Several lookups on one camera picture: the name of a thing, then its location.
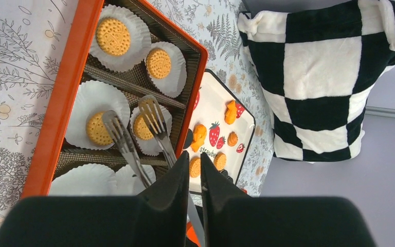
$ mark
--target checkered cushion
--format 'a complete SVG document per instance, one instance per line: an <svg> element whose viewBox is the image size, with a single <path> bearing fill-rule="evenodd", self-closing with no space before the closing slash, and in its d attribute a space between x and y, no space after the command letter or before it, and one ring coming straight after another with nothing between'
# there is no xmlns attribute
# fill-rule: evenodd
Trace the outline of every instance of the checkered cushion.
<svg viewBox="0 0 395 247"><path fill-rule="evenodd" d="M367 97L395 65L395 2L240 13L238 28L272 110L275 156L334 162L361 149Z"/></svg>

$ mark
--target cookie tray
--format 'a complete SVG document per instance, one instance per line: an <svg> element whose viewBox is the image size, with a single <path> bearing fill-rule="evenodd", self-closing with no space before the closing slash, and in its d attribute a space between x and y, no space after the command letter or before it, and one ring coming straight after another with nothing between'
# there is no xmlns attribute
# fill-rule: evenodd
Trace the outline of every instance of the cookie tray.
<svg viewBox="0 0 395 247"><path fill-rule="evenodd" d="M139 16L148 25L153 43L166 41L181 50L186 60L187 81L177 98L172 99L158 92L148 78L144 63L128 72L117 73L106 69L88 54L99 14L107 4L126 7ZM70 145L64 139L78 86L87 80L100 80L120 89L127 97L131 110L137 106L140 97L154 95L172 114L170 139L179 156L207 57L208 52L202 45L146 0L79 1L22 198L47 195L53 178L83 164L105 164L113 170L126 164L114 146L107 150L87 150ZM157 176L167 171L167 163L162 154L150 157L139 153L139 156L142 164L154 166Z"/></svg>

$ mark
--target tongs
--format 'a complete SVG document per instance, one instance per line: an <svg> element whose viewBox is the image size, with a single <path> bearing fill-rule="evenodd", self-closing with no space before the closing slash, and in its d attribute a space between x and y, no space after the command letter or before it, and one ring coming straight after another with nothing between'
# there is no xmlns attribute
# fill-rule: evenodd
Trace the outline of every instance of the tongs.
<svg viewBox="0 0 395 247"><path fill-rule="evenodd" d="M114 144L135 174L141 179L145 188L151 186L155 181L151 181L143 169L143 166L141 166L140 158L135 150L131 135L123 125L119 116L117 116L117 113L112 110L104 112L102 121L111 139L113 139Z"/></svg>
<svg viewBox="0 0 395 247"><path fill-rule="evenodd" d="M157 100L152 95L146 95L138 101L138 108L140 109L140 113L142 114L146 125L161 147L169 169L171 169L176 162L176 155L169 139L166 121ZM187 214L190 218L191 224L193 225L199 243L201 246L205 246L204 228L199 219L198 211L194 206L190 193L188 193Z"/></svg>

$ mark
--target table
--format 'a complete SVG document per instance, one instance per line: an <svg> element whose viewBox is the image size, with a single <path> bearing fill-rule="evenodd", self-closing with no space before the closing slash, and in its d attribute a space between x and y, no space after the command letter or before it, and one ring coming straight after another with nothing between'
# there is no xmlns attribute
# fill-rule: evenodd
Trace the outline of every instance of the table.
<svg viewBox="0 0 395 247"><path fill-rule="evenodd" d="M272 132L237 31L241 0L150 2L208 49L207 68L255 116L238 186L258 196L273 155ZM23 190L76 6L77 0L0 0L0 225Z"/></svg>

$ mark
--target cookie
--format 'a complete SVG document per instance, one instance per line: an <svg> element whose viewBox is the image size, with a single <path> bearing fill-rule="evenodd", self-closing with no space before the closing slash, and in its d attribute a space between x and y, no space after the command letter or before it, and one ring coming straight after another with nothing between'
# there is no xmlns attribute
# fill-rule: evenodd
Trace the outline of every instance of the cookie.
<svg viewBox="0 0 395 247"><path fill-rule="evenodd" d="M135 136L142 140L154 138L141 114L135 118L133 131Z"/></svg>
<svg viewBox="0 0 395 247"><path fill-rule="evenodd" d="M105 125L102 122L104 112L98 112L88 121L85 131L88 138L96 145L106 146L113 143Z"/></svg>
<svg viewBox="0 0 395 247"><path fill-rule="evenodd" d="M190 145L193 152L197 152L199 148L204 144L206 136L207 136L207 128L205 126L203 125L194 126L193 142Z"/></svg>
<svg viewBox="0 0 395 247"><path fill-rule="evenodd" d="M197 178L201 175L201 158L195 157L190 161L190 177Z"/></svg>
<svg viewBox="0 0 395 247"><path fill-rule="evenodd" d="M238 136L235 132L231 132L228 136L228 146L233 147L238 142Z"/></svg>
<svg viewBox="0 0 395 247"><path fill-rule="evenodd" d="M131 45L131 36L127 27L114 18L106 18L99 23L96 40L99 47L112 56L122 56Z"/></svg>
<svg viewBox="0 0 395 247"><path fill-rule="evenodd" d="M223 168L225 168L226 165L226 154L218 153L214 158L214 165L216 166L216 169L218 171L223 170Z"/></svg>
<svg viewBox="0 0 395 247"><path fill-rule="evenodd" d="M162 79L169 75L172 61L165 50L156 48L149 52L146 58L146 67L152 77Z"/></svg>
<svg viewBox="0 0 395 247"><path fill-rule="evenodd" d="M232 125L237 118L236 101L232 100L226 105L225 122Z"/></svg>

